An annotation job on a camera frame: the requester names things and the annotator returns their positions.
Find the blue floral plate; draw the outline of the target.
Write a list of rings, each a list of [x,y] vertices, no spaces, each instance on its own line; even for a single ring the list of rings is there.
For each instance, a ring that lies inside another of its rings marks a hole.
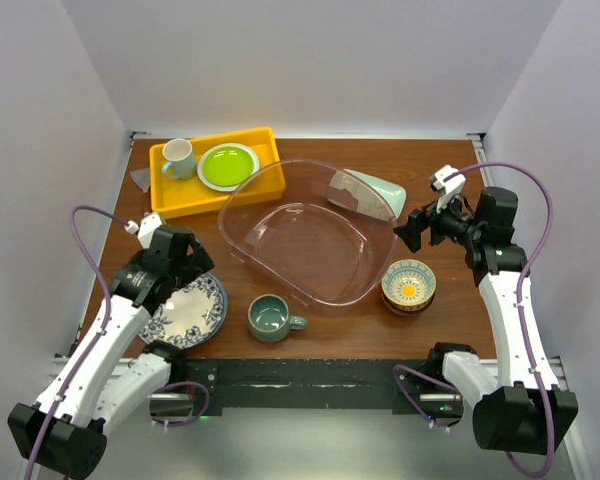
[[[174,292],[138,336],[145,344],[161,340],[189,349],[215,335],[227,317],[228,307],[224,285],[206,273]]]

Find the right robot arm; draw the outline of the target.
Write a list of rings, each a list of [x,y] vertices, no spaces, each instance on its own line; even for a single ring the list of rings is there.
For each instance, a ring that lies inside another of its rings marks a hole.
[[[476,351],[438,342],[424,365],[428,386],[455,389],[472,411],[472,429],[484,450],[549,456],[578,413],[574,393],[562,389],[544,353],[531,302],[527,255],[512,241],[517,195],[487,187],[471,210],[462,195],[445,207],[413,210],[396,235],[411,252],[429,231],[431,245],[445,239],[465,249],[465,262],[486,306],[497,354],[492,375]]]

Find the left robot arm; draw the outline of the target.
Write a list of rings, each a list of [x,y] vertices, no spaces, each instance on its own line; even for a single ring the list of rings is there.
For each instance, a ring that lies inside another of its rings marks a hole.
[[[130,341],[174,292],[214,263],[189,228],[161,225],[147,247],[119,269],[100,310],[56,379],[7,424],[20,455],[68,479],[85,479],[104,455],[111,431],[150,394],[176,392],[187,380],[182,349],[163,340],[110,378]]]

